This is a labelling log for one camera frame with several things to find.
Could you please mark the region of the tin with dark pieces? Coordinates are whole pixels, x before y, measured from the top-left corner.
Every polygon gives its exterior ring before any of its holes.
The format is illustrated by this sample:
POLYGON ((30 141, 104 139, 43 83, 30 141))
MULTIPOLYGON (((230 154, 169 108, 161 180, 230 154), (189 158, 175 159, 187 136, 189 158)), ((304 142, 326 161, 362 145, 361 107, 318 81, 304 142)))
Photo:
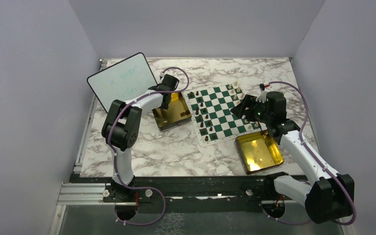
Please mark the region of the tin with dark pieces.
POLYGON ((180 113, 188 109, 186 101, 182 93, 172 93, 171 102, 169 108, 154 109, 153 116, 159 131, 164 132, 166 130, 185 125, 191 122, 192 115, 180 117, 180 113))

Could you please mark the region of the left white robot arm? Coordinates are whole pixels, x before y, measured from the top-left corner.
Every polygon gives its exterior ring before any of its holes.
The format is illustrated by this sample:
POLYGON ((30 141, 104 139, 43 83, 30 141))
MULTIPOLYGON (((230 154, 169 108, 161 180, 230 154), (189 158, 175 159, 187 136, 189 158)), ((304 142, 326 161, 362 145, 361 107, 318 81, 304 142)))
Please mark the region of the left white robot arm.
POLYGON ((167 109, 178 84, 179 79, 162 73, 161 83, 148 88, 142 95, 127 101, 114 100, 111 104, 102 127, 102 136, 112 150, 112 179, 118 185, 115 193, 122 201, 134 196, 131 152, 138 138, 141 117, 156 108, 167 109))

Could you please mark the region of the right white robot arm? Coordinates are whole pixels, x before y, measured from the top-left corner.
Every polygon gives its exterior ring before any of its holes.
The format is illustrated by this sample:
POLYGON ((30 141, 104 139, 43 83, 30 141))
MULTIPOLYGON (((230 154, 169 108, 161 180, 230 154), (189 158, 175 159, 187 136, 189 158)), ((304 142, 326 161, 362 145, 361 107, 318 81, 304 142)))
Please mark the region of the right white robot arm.
POLYGON ((286 98, 281 92, 267 92, 259 97, 246 95, 231 109, 236 117, 264 123, 267 133, 285 149, 304 172, 308 183, 294 179, 285 172, 265 177, 263 194, 269 199, 280 195, 302 205, 310 220, 316 224, 351 217, 356 220, 354 180, 331 167, 303 135, 303 128, 287 118, 286 98))

